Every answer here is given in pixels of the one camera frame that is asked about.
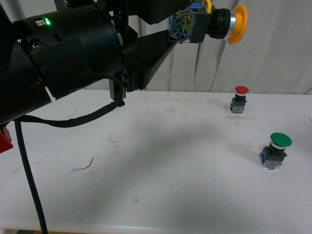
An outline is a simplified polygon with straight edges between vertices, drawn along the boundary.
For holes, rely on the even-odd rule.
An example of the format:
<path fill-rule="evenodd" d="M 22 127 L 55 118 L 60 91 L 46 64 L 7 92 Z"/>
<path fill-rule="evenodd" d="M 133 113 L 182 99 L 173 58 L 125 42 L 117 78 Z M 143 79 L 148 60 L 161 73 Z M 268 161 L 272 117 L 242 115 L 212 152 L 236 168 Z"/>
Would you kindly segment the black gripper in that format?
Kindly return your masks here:
<path fill-rule="evenodd" d="M 175 46 L 168 40 L 169 32 L 139 37 L 129 26 L 129 16 L 135 15 L 149 25 L 159 23 L 190 5 L 189 0 L 94 0 L 120 33 L 123 43 L 121 71 L 115 74 L 117 81 L 110 82 L 112 99 L 122 102 L 127 92 L 146 88 L 158 68 Z"/>

